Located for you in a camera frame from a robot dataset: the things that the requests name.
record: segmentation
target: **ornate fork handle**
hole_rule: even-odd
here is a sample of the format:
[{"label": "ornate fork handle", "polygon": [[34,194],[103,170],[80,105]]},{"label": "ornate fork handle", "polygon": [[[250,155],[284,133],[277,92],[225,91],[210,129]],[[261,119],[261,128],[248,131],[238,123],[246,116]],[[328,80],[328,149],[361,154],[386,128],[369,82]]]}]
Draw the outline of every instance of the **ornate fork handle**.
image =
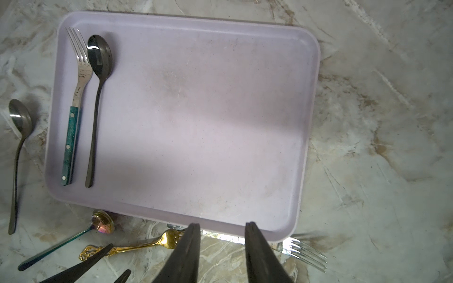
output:
[{"label": "ornate fork handle", "polygon": [[[162,237],[158,237],[155,240],[151,241],[150,243],[138,245],[138,246],[132,246],[132,247],[113,247],[110,252],[106,256],[112,256],[114,254],[119,254],[119,253],[124,253],[128,252],[131,250],[135,249],[143,249],[143,248],[149,248],[153,247],[156,245],[161,245]],[[93,245],[88,245],[86,248],[83,249],[83,251],[79,255],[79,259],[81,261],[85,261],[88,258],[92,257],[96,253],[98,253],[103,247],[96,247]]]}]

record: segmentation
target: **gold fork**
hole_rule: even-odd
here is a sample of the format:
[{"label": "gold fork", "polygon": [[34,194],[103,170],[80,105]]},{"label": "gold fork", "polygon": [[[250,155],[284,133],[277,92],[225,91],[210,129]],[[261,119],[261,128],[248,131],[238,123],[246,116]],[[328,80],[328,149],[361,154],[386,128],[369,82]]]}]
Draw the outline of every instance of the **gold fork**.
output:
[{"label": "gold fork", "polygon": [[[149,248],[153,246],[163,246],[167,249],[174,249],[178,245],[178,241],[184,235],[184,231],[179,231],[175,229],[168,229],[166,230],[160,237],[155,238],[150,243],[146,243],[143,245],[133,246],[133,247],[113,247],[110,252],[106,256],[112,256],[114,254],[128,252],[130,250],[135,249],[142,249],[142,248]],[[81,261],[85,261],[88,258],[95,255],[99,252],[102,247],[96,247],[93,245],[88,245],[79,255],[79,259]]]}]

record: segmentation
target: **fork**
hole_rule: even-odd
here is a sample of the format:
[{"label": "fork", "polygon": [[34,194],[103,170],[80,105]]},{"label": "fork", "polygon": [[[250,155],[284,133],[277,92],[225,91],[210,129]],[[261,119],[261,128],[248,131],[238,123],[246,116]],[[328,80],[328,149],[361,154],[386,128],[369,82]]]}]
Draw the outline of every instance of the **fork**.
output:
[{"label": "fork", "polygon": [[[163,246],[167,249],[174,249],[178,245],[178,241],[181,239],[181,237],[183,235],[184,235],[184,231],[179,231],[176,229],[168,229],[160,237],[155,238],[150,243],[132,246],[132,247],[113,247],[106,256],[112,256],[114,254],[124,253],[127,251],[136,250],[136,249],[149,248],[149,247],[153,247],[153,246],[157,246],[157,245]],[[95,255],[101,249],[102,249],[102,247],[88,245],[79,254],[79,259],[81,261],[85,261],[88,258]]]},{"label": "fork", "polygon": [[66,186],[72,181],[72,172],[74,168],[74,154],[79,127],[80,101],[83,90],[91,79],[93,69],[87,56],[87,45],[83,40],[80,31],[74,28],[66,28],[69,41],[71,42],[77,59],[77,86],[72,99],[72,106],[69,109],[69,122],[67,124],[66,144],[64,149],[63,171],[61,184]]},{"label": "fork", "polygon": [[293,256],[326,273],[327,257],[320,251],[296,238],[288,237],[283,242],[271,244],[270,247],[282,254]]}]

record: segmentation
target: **marble surface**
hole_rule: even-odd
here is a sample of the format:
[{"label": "marble surface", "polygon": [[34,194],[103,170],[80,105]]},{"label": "marble surface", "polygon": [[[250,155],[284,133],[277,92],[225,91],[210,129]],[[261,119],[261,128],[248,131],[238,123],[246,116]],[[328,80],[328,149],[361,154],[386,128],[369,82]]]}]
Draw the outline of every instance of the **marble surface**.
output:
[{"label": "marble surface", "polygon": [[[7,2],[2,2],[1,10]],[[329,257],[320,273],[279,255],[290,276],[315,282],[453,282],[453,3],[450,0],[11,0],[0,18],[0,278],[39,282],[78,263],[88,244],[130,245],[163,223],[117,216],[26,271],[24,259],[85,229],[92,209],[52,199],[43,156],[56,27],[69,11],[168,14],[302,26],[322,50],[296,233]],[[18,132],[10,99],[36,129],[19,165],[19,226],[7,235]],[[203,238],[200,282],[246,282],[244,247]],[[103,259],[79,282],[151,282],[163,247]]]}]

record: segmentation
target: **iridescent spoon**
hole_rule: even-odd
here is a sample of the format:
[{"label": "iridescent spoon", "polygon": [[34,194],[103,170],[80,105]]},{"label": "iridescent spoon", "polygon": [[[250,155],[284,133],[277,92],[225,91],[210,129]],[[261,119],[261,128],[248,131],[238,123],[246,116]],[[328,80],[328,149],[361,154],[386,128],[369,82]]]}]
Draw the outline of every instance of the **iridescent spoon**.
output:
[{"label": "iridescent spoon", "polygon": [[35,264],[38,261],[42,260],[48,254],[51,254],[56,249],[64,246],[65,244],[71,242],[72,240],[77,239],[78,237],[82,236],[83,234],[87,233],[90,230],[98,230],[99,232],[104,233],[104,234],[111,234],[111,233],[113,233],[113,230],[114,230],[113,220],[105,211],[95,210],[93,212],[93,216],[91,218],[91,226],[88,229],[86,229],[86,230],[84,230],[84,231],[82,231],[82,232],[80,232],[78,234],[75,234],[71,238],[68,238],[68,239],[64,240],[63,242],[61,242],[59,244],[56,244],[55,246],[50,247],[47,250],[35,255],[34,257],[32,257],[32,258],[30,258],[30,259],[28,259],[26,261],[24,261],[23,263],[21,263],[19,265],[19,267],[17,269],[19,271],[26,270],[27,268],[29,268],[33,264]]}]

